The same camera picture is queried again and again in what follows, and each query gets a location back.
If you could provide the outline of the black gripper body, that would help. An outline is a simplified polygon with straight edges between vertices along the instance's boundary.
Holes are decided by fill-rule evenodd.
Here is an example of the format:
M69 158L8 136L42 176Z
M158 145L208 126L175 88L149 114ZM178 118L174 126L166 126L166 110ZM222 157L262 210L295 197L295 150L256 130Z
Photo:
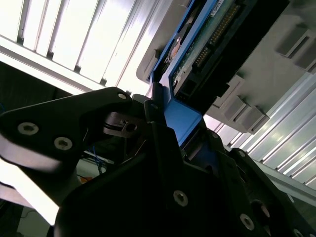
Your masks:
M187 163L180 184L162 185L157 162L141 155L75 189L61 205L56 237L247 237L211 170Z

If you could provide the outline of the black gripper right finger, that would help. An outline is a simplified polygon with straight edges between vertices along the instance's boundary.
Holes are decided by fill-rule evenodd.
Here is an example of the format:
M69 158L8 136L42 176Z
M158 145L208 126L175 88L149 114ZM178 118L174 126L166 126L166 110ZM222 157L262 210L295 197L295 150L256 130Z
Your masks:
M185 160L209 169L222 191L220 213L236 237L314 237L316 231L241 149L224 148L217 133L196 128L182 145Z

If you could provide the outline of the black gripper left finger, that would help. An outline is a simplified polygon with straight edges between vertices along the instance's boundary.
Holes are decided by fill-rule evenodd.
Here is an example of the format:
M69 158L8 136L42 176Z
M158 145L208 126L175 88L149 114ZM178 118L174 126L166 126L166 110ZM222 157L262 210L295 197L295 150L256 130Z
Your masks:
M82 153L108 136L126 138L130 144L128 152L115 155L121 164L104 174L145 155L157 162L163 186L180 184L176 173L184 162L160 105L139 102L116 87L2 114L0 159L5 171L0 180L39 213L57 214L64 200L82 186L75 175Z

